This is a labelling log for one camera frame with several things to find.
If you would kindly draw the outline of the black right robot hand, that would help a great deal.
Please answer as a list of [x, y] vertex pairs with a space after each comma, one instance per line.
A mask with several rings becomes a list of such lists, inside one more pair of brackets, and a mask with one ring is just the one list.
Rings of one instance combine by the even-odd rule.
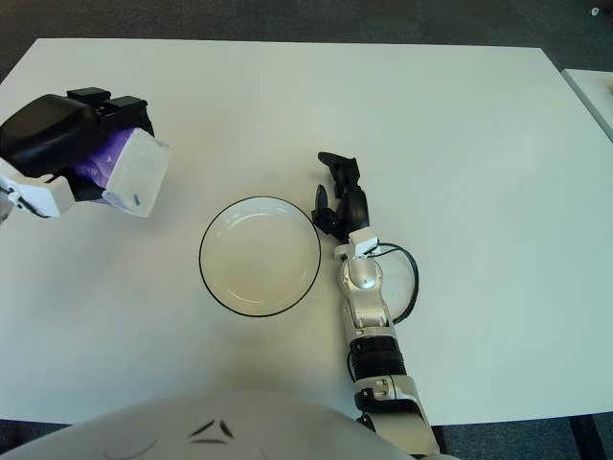
[[324, 151], [318, 153], [318, 160], [329, 168], [338, 206], [335, 210], [329, 207], [327, 191], [323, 185], [319, 185], [315, 194], [315, 208], [311, 211], [312, 222], [325, 234], [347, 243], [350, 233], [370, 225], [367, 197], [358, 184], [360, 172], [357, 161]]

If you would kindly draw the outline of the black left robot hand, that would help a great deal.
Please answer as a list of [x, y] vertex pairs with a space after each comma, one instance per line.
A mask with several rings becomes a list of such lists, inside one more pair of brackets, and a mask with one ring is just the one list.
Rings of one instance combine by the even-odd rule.
[[102, 187], [77, 174], [75, 165], [128, 129], [152, 135], [147, 105], [132, 96], [113, 99], [98, 87], [41, 96], [1, 125], [1, 157], [28, 177], [66, 177], [76, 201], [99, 200]]

